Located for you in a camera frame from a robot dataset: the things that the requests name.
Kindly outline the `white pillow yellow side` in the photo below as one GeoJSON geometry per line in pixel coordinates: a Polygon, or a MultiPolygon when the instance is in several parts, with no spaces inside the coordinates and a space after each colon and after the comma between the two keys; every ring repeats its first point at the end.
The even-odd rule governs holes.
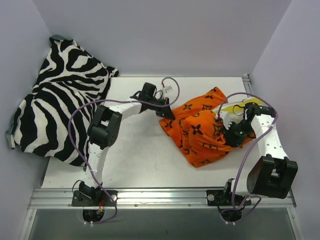
{"type": "Polygon", "coordinates": [[[256,97],[248,97],[239,102],[224,103],[220,110],[220,115],[222,115],[222,112],[226,112],[229,114],[230,120],[238,124],[243,119],[244,107],[245,104],[248,103],[256,103],[262,106],[266,105],[263,101],[256,97]]]}

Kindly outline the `orange patterned pillowcase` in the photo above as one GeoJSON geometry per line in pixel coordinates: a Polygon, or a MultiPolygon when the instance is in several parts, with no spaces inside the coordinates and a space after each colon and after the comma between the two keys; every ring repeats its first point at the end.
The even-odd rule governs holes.
{"type": "Polygon", "coordinates": [[[223,124],[216,121],[212,112],[225,98],[224,93],[214,87],[173,109],[174,120],[159,120],[161,128],[195,168],[215,163],[234,150],[227,145],[223,124]]]}

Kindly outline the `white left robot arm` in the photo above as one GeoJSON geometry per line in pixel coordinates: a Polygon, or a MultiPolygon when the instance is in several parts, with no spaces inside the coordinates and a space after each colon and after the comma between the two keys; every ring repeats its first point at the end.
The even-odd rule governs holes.
{"type": "Polygon", "coordinates": [[[149,82],[143,85],[125,101],[111,100],[113,106],[99,105],[91,120],[88,135],[88,158],[83,154],[86,170],[85,179],[78,187],[77,198],[83,199],[88,205],[95,206],[109,193],[103,188],[103,168],[110,147],[116,142],[123,120],[140,114],[146,110],[155,111],[158,117],[174,120],[171,103],[166,93],[172,90],[171,86],[163,85],[161,89],[149,82]]]}

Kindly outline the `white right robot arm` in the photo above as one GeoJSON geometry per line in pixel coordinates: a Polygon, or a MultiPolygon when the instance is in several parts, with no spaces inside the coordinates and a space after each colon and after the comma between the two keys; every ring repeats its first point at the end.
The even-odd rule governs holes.
{"type": "Polygon", "coordinates": [[[298,172],[298,164],[289,159],[283,149],[276,128],[277,113],[270,106],[248,102],[243,110],[242,120],[235,122],[228,111],[222,110],[222,134],[226,145],[239,147],[247,137],[254,138],[259,159],[247,175],[247,191],[252,195],[284,199],[298,172]]]}

